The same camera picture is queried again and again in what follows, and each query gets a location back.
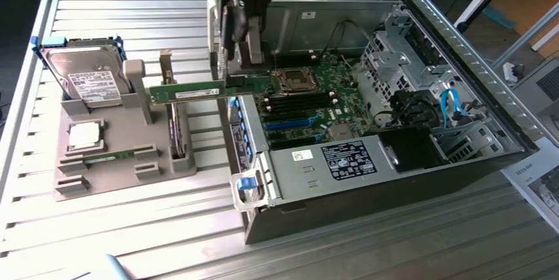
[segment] green circuit board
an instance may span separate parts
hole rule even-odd
[[[263,122],[264,133],[269,138],[271,134],[281,134],[283,139],[296,139],[320,135],[320,142],[332,141],[328,135],[328,128],[336,124],[348,124],[352,136],[359,137],[369,127],[371,118],[367,112],[367,104],[360,95],[359,89],[351,86],[355,80],[351,75],[351,68],[343,63],[343,60],[332,55],[325,54],[321,63],[317,66],[308,67],[312,76],[317,82],[320,91],[335,92],[337,103],[321,109],[305,111],[309,118],[313,119],[311,127],[289,128],[277,131],[265,131],[264,117],[267,112],[264,107],[264,98],[269,94],[256,93],[256,104],[260,105],[260,117]],[[272,79],[273,87],[277,92],[277,83]]]

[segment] slatted metal surface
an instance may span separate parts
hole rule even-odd
[[[52,0],[45,34],[119,33],[159,82],[208,80],[204,0]],[[1,206],[0,279],[67,279],[117,256],[135,279],[557,279],[559,239],[500,174],[460,192],[245,246],[215,101],[188,104],[195,176],[55,202],[60,89],[36,67]]]

